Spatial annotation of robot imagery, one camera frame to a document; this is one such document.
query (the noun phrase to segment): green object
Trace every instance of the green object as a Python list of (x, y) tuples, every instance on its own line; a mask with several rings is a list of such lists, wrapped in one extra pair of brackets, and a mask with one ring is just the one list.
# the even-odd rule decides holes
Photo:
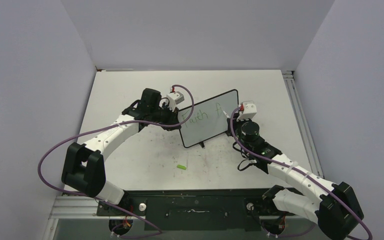
[(183, 169), (183, 170), (186, 170), (186, 167), (185, 167), (185, 166), (183, 166), (183, 165), (180, 165), (180, 164), (179, 164), (179, 165), (177, 165), (177, 168), (178, 168), (178, 169)]

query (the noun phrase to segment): black whiteboard frame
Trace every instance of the black whiteboard frame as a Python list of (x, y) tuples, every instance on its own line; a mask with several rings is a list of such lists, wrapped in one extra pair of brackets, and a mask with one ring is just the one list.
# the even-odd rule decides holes
[[(236, 103), (236, 104), (239, 105), (239, 92), (238, 92), (238, 90), (236, 90), (236, 89), (232, 89), (232, 90), (223, 92), (223, 93), (221, 93), (221, 94), (219, 94), (219, 95), (216, 95), (216, 96), (210, 97), (210, 98), (208, 98), (208, 99), (205, 99), (204, 101), (200, 101), (200, 102), (198, 102), (198, 103), (195, 103), (195, 106), (196, 106), (196, 105), (199, 105), (199, 104), (203, 104), (203, 103), (205, 103), (205, 102), (207, 102), (207, 101), (213, 100), (213, 99), (215, 99), (215, 98), (218, 98), (218, 97), (220, 97), (220, 96), (223, 96), (223, 95), (228, 94), (228, 93), (233, 92), (233, 91), (236, 92), (236, 96), (237, 96), (237, 99), (236, 99), (236, 100), (237, 100), (237, 101), (236, 101), (237, 103)], [(192, 105), (180, 109), (179, 112), (180, 112), (180, 111), (183, 111), (183, 110), (186, 110), (186, 109), (190, 109), (190, 108), (192, 108)], [(180, 133), (181, 143), (183, 144), (183, 147), (186, 148), (186, 149), (188, 149), (188, 148), (190, 148), (190, 147), (193, 147), (193, 146), (195, 146), (195, 145), (198, 145), (198, 144), (200, 144), (200, 143), (203, 143), (204, 141), (207, 141), (207, 140), (209, 140), (209, 139), (212, 139), (212, 138), (214, 138), (214, 137), (216, 137), (216, 136), (218, 136), (218, 135), (220, 135), (220, 134), (224, 134), (225, 132), (221, 132), (221, 133), (219, 133), (219, 134), (216, 134), (216, 135), (214, 135), (214, 136), (211, 136), (211, 137), (209, 137), (209, 138), (207, 138), (207, 139), (204, 139), (204, 140), (202, 140), (202, 141), (200, 141), (200, 142), (197, 142), (197, 143), (195, 143), (195, 144), (193, 144), (193, 145), (190, 145), (190, 146), (185, 146), (185, 141), (183, 141), (183, 136), (182, 136), (182, 128), (179, 129), (179, 133)]]

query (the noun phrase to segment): table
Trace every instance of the table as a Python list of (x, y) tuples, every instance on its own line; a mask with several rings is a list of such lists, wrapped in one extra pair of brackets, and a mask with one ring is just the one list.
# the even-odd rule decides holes
[[(253, 121), (260, 135), (299, 165), (311, 170), (288, 90), (280, 70), (212, 71), (102, 71), (97, 72), (80, 132), (111, 124), (145, 88), (163, 97), (173, 84), (187, 87), (195, 102), (232, 89), (239, 102), (252, 100), (258, 113)], [(180, 106), (191, 101), (185, 94)], [(82, 143), (93, 135), (79, 138)], [(242, 160), (232, 149), (234, 139), (225, 134), (184, 148), (180, 134), (148, 126), (129, 138), (105, 161), (106, 179), (125, 190), (205, 190), (289, 187), (256, 167), (238, 171)], [(187, 166), (187, 170), (177, 165)]]

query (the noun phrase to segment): whiteboard with green writing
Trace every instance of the whiteboard with green writing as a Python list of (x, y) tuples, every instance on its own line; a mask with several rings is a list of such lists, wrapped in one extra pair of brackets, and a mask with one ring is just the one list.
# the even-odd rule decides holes
[[(236, 89), (195, 104), (189, 120), (181, 125), (180, 136), (185, 148), (204, 142), (228, 130), (227, 117), (238, 107)], [(184, 121), (191, 113), (191, 106), (179, 110), (178, 121)]]

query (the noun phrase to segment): white wall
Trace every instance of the white wall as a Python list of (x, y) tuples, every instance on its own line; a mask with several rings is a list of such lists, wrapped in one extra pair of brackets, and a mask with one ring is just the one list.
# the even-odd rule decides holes
[(384, 1), (336, 0), (295, 79), (323, 172), (354, 187), (384, 240)]
[[(55, 191), (41, 155), (79, 131), (94, 66), (59, 0), (0, 0), (0, 239), (41, 239)], [(64, 149), (44, 164), (61, 184)]]
[(61, 0), (103, 69), (295, 70), (334, 0)]

